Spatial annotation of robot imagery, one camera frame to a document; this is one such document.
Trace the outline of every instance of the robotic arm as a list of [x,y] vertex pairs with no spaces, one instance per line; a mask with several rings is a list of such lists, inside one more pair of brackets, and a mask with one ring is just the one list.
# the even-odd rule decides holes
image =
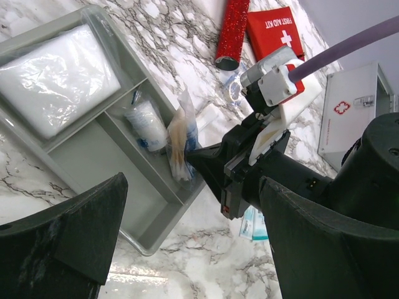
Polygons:
[[[399,17],[352,37],[358,44],[349,38],[319,58],[331,63],[348,48],[386,37],[388,29],[399,30]],[[254,112],[220,144],[190,153],[188,161],[227,218],[241,217],[249,205],[262,210],[284,299],[395,298],[399,113],[369,124],[335,179],[306,168],[284,154],[287,127],[321,91],[312,75],[320,60],[301,64],[292,55],[281,48],[241,77]]]

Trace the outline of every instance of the clear plastic packet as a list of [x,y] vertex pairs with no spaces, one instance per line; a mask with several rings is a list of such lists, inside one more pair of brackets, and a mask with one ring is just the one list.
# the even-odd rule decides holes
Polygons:
[[232,73],[230,77],[223,80],[222,93],[224,99],[230,103],[232,106],[240,106],[240,104],[245,100],[245,97],[241,94],[243,86],[241,85],[240,77],[247,71],[247,67],[241,61],[239,67]]
[[254,213],[254,230],[252,233],[252,240],[253,241],[269,240],[266,224],[264,222],[263,213],[257,209],[255,209]]
[[158,153],[167,144],[168,132],[151,96],[140,89],[133,93],[132,104],[123,113],[138,135],[139,145],[151,153]]
[[38,136],[48,140],[128,83],[100,16],[49,40],[10,51],[0,61],[0,93]]
[[254,232],[254,214],[255,208],[249,206],[244,213],[243,222],[241,223],[241,228],[239,231],[240,237],[252,240],[252,235]]
[[186,85],[178,101],[180,107],[168,126],[166,152],[173,178],[190,190],[195,183],[195,169],[186,161],[186,153],[198,149],[200,144],[195,109]]

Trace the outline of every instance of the white cross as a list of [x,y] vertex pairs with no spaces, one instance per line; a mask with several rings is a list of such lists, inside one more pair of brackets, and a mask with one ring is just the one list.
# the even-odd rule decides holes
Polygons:
[[292,39],[291,39],[290,35],[287,35],[287,31],[285,31],[285,30],[282,31],[281,42],[283,44],[287,44],[287,46],[289,46],[291,48]]

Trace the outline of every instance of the metal screw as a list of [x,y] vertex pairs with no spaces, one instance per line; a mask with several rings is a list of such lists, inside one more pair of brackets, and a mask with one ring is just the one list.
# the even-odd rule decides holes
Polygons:
[[389,150],[390,154],[394,155],[395,157],[399,157],[399,149],[397,148],[391,148]]

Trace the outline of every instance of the red glitter tube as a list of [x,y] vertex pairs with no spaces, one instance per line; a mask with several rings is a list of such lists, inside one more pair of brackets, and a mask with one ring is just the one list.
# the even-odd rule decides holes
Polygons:
[[228,0],[219,36],[215,64],[221,70],[238,68],[250,0]]

